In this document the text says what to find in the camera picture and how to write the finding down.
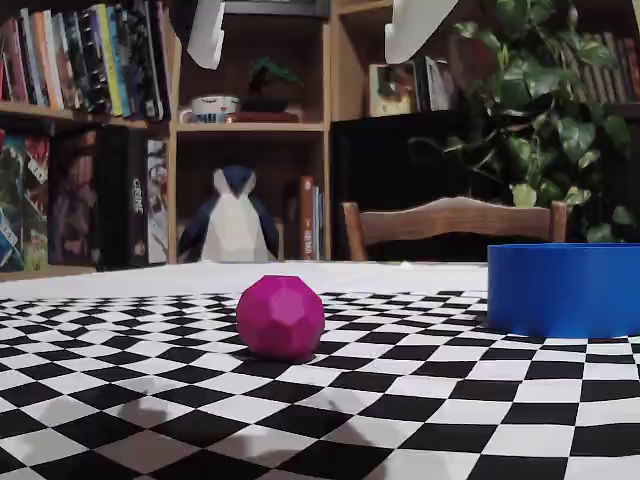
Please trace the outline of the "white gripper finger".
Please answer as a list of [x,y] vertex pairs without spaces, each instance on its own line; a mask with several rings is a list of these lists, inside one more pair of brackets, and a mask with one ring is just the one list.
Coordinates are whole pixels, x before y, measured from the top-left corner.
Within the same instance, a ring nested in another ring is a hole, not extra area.
[[204,69],[218,68],[225,34],[222,29],[224,13],[224,1],[199,0],[196,3],[187,52]]
[[411,60],[458,4],[457,0],[394,0],[384,28],[388,64]]

